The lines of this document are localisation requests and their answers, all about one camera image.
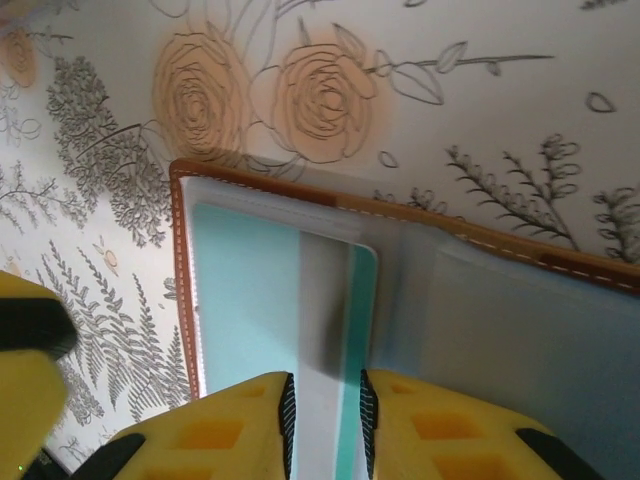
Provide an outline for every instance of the wallpaper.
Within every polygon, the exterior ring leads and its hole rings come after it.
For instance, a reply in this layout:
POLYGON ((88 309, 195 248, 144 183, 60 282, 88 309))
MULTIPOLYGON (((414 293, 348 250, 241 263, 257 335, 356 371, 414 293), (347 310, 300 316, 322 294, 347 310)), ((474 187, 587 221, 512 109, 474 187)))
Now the wallpaper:
POLYGON ((188 400, 190 156, 640 263, 636 0, 50 0, 0 40, 0 266, 80 331, 76 468, 188 400))

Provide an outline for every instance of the brown leather wallet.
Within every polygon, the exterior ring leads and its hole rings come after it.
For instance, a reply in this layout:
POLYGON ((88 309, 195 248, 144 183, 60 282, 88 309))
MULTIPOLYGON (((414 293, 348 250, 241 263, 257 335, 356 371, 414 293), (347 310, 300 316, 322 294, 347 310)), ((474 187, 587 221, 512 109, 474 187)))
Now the brown leather wallet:
POLYGON ((626 294, 640 294, 640 267, 607 258, 579 253, 525 238, 496 232, 478 225, 443 215, 389 204, 369 198, 289 183, 239 170, 219 167, 195 160, 180 159, 170 166, 171 196, 174 221, 174 248, 177 300, 180 325, 187 354, 189 380, 194 398, 199 385, 196 370, 193 325, 192 282, 188 261, 189 244, 185 226, 185 210, 181 179, 208 177, 247 189, 272 193, 324 207, 386 217, 398 222, 412 222, 437 227, 474 247, 516 262, 533 265, 558 275, 616 289, 626 294))

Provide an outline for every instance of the teal card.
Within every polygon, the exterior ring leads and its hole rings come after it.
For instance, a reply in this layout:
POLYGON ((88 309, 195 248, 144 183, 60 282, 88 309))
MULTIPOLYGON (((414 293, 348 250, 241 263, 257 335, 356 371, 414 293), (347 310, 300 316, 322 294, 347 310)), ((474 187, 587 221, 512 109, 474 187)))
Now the teal card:
POLYGON ((207 393, 293 373, 293 478, 356 478, 375 253, 205 204, 193 209, 192 232, 207 393))

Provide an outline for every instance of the rose illustration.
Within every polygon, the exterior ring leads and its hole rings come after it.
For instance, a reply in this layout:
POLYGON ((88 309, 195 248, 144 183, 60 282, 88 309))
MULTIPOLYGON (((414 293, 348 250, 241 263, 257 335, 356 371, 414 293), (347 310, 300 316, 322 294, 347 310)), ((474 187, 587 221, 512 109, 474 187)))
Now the rose illustration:
POLYGON ((248 85, 236 52, 214 28, 174 35, 153 83, 156 117, 174 153, 235 166, 251 118, 248 85))
POLYGON ((8 33, 0 40, 0 63, 11 79, 23 88, 36 79, 36 63, 31 39, 24 28, 8 33))
POLYGON ((252 82, 254 111, 272 139, 313 163, 353 156, 367 139, 374 81, 342 45, 305 45, 252 82))

